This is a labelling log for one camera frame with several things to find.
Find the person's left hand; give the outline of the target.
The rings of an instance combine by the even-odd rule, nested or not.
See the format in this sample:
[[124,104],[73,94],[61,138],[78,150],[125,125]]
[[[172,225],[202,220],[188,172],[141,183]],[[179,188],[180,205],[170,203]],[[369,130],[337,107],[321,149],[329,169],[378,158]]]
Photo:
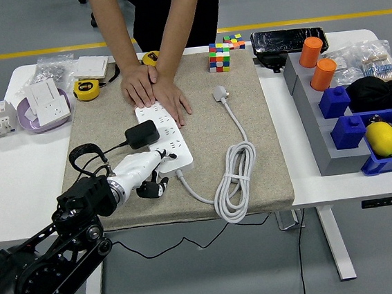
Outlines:
[[168,77],[159,76],[153,84],[155,98],[167,110],[170,116],[176,121],[180,129],[185,125],[184,111],[192,114],[192,108],[184,93],[176,86],[174,80]]

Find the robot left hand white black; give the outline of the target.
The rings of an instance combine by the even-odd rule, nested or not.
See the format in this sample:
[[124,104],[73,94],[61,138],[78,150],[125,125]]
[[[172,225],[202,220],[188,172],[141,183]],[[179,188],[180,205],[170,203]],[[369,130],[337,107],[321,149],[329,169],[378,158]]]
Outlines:
[[114,169],[114,175],[107,178],[117,205],[124,204],[131,191],[136,190],[139,197],[145,199],[159,198],[165,192],[168,178],[156,182],[160,163],[175,160],[177,155],[165,149],[140,152],[126,156]]

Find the person's right hand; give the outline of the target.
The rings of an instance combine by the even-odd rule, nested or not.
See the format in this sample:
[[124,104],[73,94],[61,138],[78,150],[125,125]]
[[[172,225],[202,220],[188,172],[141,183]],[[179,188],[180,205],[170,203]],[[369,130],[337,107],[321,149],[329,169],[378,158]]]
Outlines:
[[122,68],[121,91],[133,107],[150,107],[155,101],[153,85],[157,82],[158,72],[152,65],[134,64]]

